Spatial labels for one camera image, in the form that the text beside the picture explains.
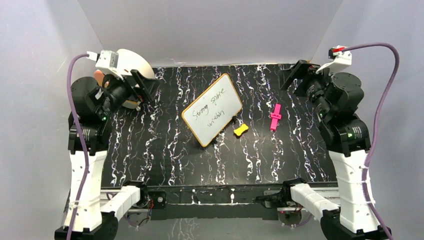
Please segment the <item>yellow bone-shaped eraser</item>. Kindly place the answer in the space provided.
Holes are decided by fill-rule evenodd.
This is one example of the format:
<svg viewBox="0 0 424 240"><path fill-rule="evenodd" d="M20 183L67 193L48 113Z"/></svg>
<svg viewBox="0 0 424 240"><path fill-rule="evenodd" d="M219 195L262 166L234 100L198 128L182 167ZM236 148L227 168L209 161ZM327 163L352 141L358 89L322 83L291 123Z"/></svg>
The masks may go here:
<svg viewBox="0 0 424 240"><path fill-rule="evenodd" d="M249 126L245 123L242 123L238 128L233 131L233 134L236 137L241 137L245 132L249 130Z"/></svg>

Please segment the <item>white whiteboard with orange frame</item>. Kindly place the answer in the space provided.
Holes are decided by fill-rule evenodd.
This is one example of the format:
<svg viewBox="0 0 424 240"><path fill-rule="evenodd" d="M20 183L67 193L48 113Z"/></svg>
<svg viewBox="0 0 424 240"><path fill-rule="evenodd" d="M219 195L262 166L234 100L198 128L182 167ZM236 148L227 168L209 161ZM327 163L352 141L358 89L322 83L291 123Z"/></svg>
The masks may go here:
<svg viewBox="0 0 424 240"><path fill-rule="evenodd" d="M181 114L202 147L207 147L243 108L227 73L222 74Z"/></svg>

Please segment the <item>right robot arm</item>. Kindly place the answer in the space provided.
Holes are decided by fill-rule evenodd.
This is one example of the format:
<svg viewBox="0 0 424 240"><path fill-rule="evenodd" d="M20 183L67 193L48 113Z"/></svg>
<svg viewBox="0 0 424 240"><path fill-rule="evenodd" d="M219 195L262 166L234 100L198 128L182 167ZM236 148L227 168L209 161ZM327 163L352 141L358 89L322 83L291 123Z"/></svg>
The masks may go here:
<svg viewBox="0 0 424 240"><path fill-rule="evenodd" d="M391 230L372 210L374 200L365 164L371 152L370 134L356 114L364 97L361 80L347 72L332 73L306 60L279 71L278 80L282 90L298 80L294 95L307 98L313 105L335 169L340 201L331 202L297 178L284 181L282 202L288 207L304 207L319 220L328 240L387 240Z"/></svg>

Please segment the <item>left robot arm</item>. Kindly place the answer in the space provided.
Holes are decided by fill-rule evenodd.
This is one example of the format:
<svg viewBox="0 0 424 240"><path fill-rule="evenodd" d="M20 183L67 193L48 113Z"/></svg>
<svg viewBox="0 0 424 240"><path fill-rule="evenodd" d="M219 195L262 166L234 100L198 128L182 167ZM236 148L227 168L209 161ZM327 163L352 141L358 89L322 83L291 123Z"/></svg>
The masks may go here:
<svg viewBox="0 0 424 240"><path fill-rule="evenodd" d="M127 181L115 194L101 202L104 162L112 133L110 120L123 103L135 97L140 103L153 99L160 81L147 78L133 69L122 79L105 76L108 85L99 85L91 76L81 77L70 85L74 106L68 118L68 150L71 160L71 187L66 216L55 233L56 240L112 240L119 220L131 208L153 204L148 187L142 181Z"/></svg>

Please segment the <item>pink plastic cross piece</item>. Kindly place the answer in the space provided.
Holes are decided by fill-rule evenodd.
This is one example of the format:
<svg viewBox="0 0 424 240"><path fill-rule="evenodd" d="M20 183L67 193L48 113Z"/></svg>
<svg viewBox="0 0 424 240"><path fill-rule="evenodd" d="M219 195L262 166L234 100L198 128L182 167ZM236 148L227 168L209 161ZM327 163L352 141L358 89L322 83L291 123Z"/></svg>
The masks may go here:
<svg viewBox="0 0 424 240"><path fill-rule="evenodd" d="M274 110L270 113L270 119L271 119L270 130L273 132L277 129L278 122L282 118L280 114L280 110L281 110L281 105L279 103L276 103L274 106Z"/></svg>

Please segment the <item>black front mounting rail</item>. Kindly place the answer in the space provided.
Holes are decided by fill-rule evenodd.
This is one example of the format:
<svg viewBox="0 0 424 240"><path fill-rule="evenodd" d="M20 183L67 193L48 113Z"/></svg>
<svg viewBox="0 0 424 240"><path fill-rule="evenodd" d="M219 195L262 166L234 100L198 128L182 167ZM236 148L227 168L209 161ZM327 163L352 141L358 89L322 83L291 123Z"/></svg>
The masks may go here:
<svg viewBox="0 0 424 240"><path fill-rule="evenodd" d="M236 185L149 186L153 202L152 220L184 218L276 220L276 208L267 208L256 197L265 191L279 192L280 183Z"/></svg>

